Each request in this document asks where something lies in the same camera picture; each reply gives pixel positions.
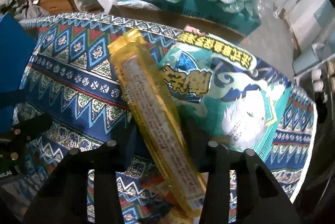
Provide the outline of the teal cartoon snack bag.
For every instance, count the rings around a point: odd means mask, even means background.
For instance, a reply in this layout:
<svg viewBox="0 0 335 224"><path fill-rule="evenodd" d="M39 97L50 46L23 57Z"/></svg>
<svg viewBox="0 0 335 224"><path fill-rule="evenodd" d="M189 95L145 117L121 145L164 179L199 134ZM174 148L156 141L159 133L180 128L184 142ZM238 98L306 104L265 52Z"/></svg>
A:
<svg viewBox="0 0 335 224"><path fill-rule="evenodd" d="M181 117L216 142L265 160L284 114L291 81L229 41L185 26L159 68Z"/></svg>

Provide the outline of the blue patterned tablecloth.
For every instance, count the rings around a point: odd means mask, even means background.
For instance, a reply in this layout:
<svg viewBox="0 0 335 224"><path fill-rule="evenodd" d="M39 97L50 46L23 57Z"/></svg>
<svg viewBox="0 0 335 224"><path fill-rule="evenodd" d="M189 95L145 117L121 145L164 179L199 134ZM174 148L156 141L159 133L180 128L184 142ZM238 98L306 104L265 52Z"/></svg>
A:
<svg viewBox="0 0 335 224"><path fill-rule="evenodd" d="M36 30L37 37L19 87L25 91L26 100L15 107L15 117L22 122L47 113L53 119L49 130L26 144L27 173L14 183L13 192L26 203L23 219L38 191L70 149L97 149L123 130L135 129L137 137L130 165L124 172L116 173L121 211L124 223L158 223L172 205L141 186L147 177L161 173L125 101L108 46L137 28L163 74L159 63L184 28L91 13L26 19L21 26ZM314 102L291 81L270 153L265 160L259 158L292 204L308 171L316 120ZM227 223L236 223L235 170L229 172L229 178ZM87 202L88 223L95 223L94 170L88 174Z"/></svg>

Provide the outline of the metal shoe rack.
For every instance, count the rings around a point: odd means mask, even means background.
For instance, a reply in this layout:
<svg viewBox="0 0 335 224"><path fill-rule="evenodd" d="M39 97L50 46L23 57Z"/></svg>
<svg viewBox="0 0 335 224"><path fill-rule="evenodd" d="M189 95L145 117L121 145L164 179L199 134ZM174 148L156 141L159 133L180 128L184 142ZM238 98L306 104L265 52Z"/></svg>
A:
<svg viewBox="0 0 335 224"><path fill-rule="evenodd" d="M334 120L334 38L314 43L293 61L296 83L316 103L319 123Z"/></svg>

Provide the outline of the blue-edged cardboard box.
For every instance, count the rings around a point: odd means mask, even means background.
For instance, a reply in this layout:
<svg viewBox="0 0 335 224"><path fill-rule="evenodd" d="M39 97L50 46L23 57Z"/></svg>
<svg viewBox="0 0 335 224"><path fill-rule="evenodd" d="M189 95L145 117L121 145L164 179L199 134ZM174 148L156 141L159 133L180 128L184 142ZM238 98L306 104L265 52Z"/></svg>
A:
<svg viewBox="0 0 335 224"><path fill-rule="evenodd" d="M10 130L14 107L24 102L19 90L36 41L8 13L1 17L1 132Z"/></svg>

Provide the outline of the red orange snack packet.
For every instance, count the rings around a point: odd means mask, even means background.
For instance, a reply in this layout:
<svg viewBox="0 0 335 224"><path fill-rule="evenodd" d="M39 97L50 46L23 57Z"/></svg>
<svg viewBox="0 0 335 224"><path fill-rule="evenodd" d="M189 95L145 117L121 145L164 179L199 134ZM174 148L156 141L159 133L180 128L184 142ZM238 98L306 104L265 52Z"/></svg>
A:
<svg viewBox="0 0 335 224"><path fill-rule="evenodd" d="M167 201L172 205L169 212L158 221L158 223L199 223L200 215L202 212L203 199L206 193L206 187L203 184L203 180L200 178L200 189L202 195L197 195L196 198L188 199L188 203L196 209L197 215L187 215L185 211L180 207L178 200L175 198L171 191L170 185L164 180L161 174L156 174L153 177L147 177L141 182L141 186L150 192L157 194L164 201Z"/></svg>

